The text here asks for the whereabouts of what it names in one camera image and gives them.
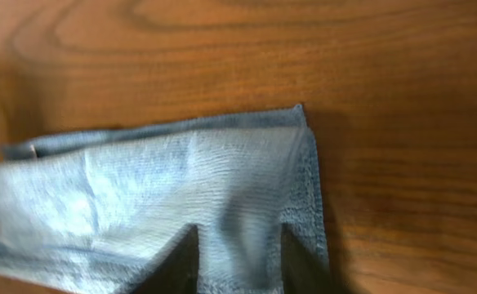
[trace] blue cloth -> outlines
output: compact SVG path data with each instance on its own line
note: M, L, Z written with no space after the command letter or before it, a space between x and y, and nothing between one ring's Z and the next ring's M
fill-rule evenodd
M3 150L0 274L114 293L199 230L200 293L279 293L280 224L328 263L302 108L45 136Z

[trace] brown wooden surface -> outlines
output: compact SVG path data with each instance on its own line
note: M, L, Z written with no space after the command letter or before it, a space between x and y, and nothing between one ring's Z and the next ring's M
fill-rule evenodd
M333 268L477 293L477 0L0 1L0 142L296 103Z

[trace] folded cloth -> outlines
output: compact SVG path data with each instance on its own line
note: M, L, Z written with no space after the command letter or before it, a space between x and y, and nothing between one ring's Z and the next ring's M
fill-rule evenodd
M4 148L0 274L114 293L198 226L199 293L279 293L280 224L328 263L301 106Z

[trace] wooden table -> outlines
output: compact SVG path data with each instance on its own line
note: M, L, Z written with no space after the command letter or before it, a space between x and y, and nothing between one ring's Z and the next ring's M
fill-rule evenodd
M333 269L477 293L477 0L0 1L0 142L297 103Z

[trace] light blue fabric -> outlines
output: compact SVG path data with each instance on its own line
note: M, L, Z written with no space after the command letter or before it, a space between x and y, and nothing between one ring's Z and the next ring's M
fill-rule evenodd
M117 292L187 224L199 229L200 293L282 292L283 222L328 262L316 147L299 105L3 151L1 275Z

